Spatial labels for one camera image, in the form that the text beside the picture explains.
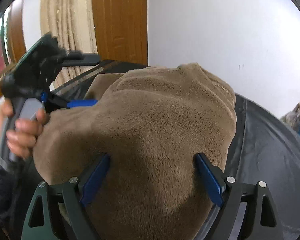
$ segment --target blue clamp pad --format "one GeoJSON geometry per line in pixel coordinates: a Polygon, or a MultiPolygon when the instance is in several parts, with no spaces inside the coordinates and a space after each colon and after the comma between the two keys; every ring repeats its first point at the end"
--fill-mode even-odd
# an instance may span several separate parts
{"type": "Polygon", "coordinates": [[[98,103],[96,99],[87,99],[87,100],[72,100],[70,101],[67,106],[69,108],[77,107],[77,106],[93,106],[98,103]]]}
{"type": "Polygon", "coordinates": [[[45,91],[43,91],[43,92],[41,93],[41,101],[44,102],[44,103],[46,103],[47,100],[48,100],[48,93],[45,92],[45,91]]]}
{"type": "Polygon", "coordinates": [[[110,156],[105,154],[102,156],[100,162],[97,162],[97,166],[92,166],[94,169],[91,173],[88,170],[89,178],[84,182],[82,189],[80,190],[82,197],[80,199],[80,203],[83,207],[86,207],[90,204],[95,195],[97,194],[103,179],[105,178],[108,169],[110,166],[110,156]]]}
{"type": "Polygon", "coordinates": [[[221,177],[223,172],[218,167],[213,166],[203,153],[198,153],[195,156],[195,162],[209,198],[221,208],[224,203],[222,194],[226,190],[226,183],[221,177]]]}

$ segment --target black bracket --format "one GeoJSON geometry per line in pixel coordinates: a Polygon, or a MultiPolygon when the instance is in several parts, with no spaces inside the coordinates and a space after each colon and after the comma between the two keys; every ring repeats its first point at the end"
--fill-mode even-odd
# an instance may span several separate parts
{"type": "MultiPolygon", "coordinates": [[[[204,240],[228,240],[241,202],[247,208],[237,240],[283,240],[283,233],[266,183],[241,183],[224,175],[203,153],[195,156],[197,170],[213,203],[220,207],[204,240]]],[[[100,240],[84,207],[94,199],[109,169],[103,154],[80,177],[60,185],[41,182],[34,193],[23,226],[22,240],[67,240],[58,203],[64,203],[77,240],[100,240]]]]}
{"type": "Polygon", "coordinates": [[[228,240],[241,202],[247,208],[237,240],[283,240],[270,190],[264,181],[241,183],[213,166],[203,153],[195,156],[199,175],[213,203],[221,209],[204,240],[228,240]]]}
{"type": "Polygon", "coordinates": [[[100,56],[95,53],[66,51],[58,47],[57,38],[45,34],[18,61],[16,67],[1,81],[1,91],[6,98],[37,98],[52,110],[66,108],[67,101],[53,95],[49,86],[63,67],[95,66],[100,56]]]}
{"type": "Polygon", "coordinates": [[[102,154],[79,177],[72,177],[63,184],[53,186],[41,182],[28,208],[21,240],[67,240],[58,203],[65,204],[77,239],[99,240],[83,208],[93,200],[109,165],[109,155],[102,154]],[[92,192],[84,189],[84,185],[89,183],[95,183],[92,192]]]}

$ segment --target hand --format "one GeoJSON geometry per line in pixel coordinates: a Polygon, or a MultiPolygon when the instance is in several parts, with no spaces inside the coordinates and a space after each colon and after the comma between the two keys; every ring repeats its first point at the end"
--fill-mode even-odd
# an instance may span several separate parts
{"type": "MultiPolygon", "coordinates": [[[[5,99],[0,106],[0,136],[2,123],[5,117],[13,115],[13,107],[9,99],[5,99]]],[[[26,159],[32,154],[32,149],[37,142],[37,136],[42,133],[43,125],[48,122],[49,116],[44,109],[39,109],[36,113],[37,120],[19,118],[16,120],[16,129],[8,130],[7,145],[9,149],[18,157],[26,159]]]]}

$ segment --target blanket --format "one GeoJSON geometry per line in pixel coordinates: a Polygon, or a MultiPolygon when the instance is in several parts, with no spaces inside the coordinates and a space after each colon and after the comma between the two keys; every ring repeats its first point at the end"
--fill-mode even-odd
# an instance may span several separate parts
{"type": "Polygon", "coordinates": [[[33,151],[49,185],[79,176],[100,154],[109,171],[87,214],[101,239],[193,239],[212,206],[194,165],[224,170],[235,94],[198,64],[100,74],[91,107],[51,113],[33,151]]]}

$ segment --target metal screw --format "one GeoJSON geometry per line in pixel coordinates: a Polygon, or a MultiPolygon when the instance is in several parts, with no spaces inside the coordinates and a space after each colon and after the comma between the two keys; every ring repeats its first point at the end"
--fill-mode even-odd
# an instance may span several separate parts
{"type": "Polygon", "coordinates": [[[229,183],[234,183],[234,182],[235,182],[235,178],[229,176],[229,177],[227,177],[227,181],[228,181],[229,183]]]}
{"type": "Polygon", "coordinates": [[[267,184],[264,181],[259,181],[259,186],[260,187],[266,187],[267,184]]]}
{"type": "Polygon", "coordinates": [[[78,181],[77,177],[72,177],[72,178],[69,179],[70,183],[76,183],[77,181],[78,181]]]}
{"type": "Polygon", "coordinates": [[[46,185],[46,182],[45,182],[45,181],[42,181],[42,182],[39,183],[39,187],[41,187],[41,188],[42,188],[42,187],[45,187],[45,185],[46,185]]]}

